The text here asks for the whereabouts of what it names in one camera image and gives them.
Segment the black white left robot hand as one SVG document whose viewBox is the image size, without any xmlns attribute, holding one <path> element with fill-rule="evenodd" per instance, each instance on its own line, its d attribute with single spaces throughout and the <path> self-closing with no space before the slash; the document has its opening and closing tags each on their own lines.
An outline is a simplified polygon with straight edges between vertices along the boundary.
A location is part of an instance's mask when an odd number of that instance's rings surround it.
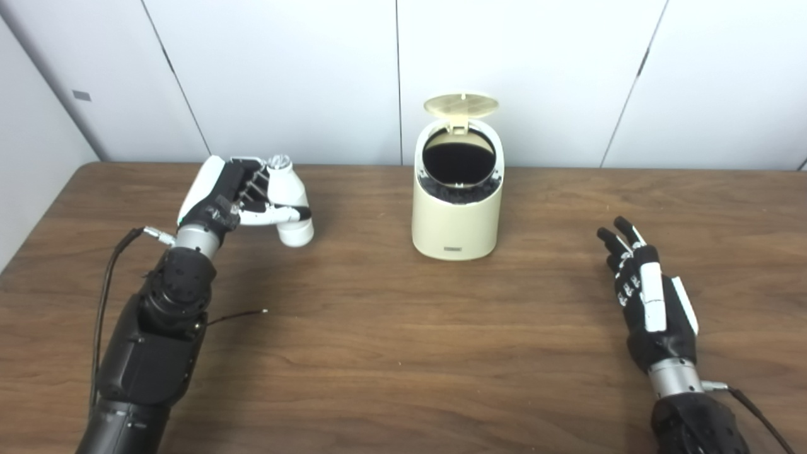
<svg viewBox="0 0 807 454">
<path fill-rule="evenodd" d="M 291 158 L 211 156 L 202 164 L 178 216 L 178 229 L 195 224 L 219 245 L 240 225 L 276 225 L 281 242 L 302 247 L 315 229 L 305 185 Z"/>
</svg>

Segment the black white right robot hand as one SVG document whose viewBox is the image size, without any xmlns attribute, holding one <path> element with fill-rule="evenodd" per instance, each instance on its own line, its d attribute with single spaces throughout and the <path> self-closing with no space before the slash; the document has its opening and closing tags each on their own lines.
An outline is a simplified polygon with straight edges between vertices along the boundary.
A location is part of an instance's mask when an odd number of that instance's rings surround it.
<svg viewBox="0 0 807 454">
<path fill-rule="evenodd" d="M 628 219 L 617 216 L 613 225 L 618 233 L 600 228 L 596 235 L 608 250 L 631 358 L 644 373 L 671 358 L 695 364 L 699 323 L 681 278 L 663 272 L 657 248 Z"/>
</svg>

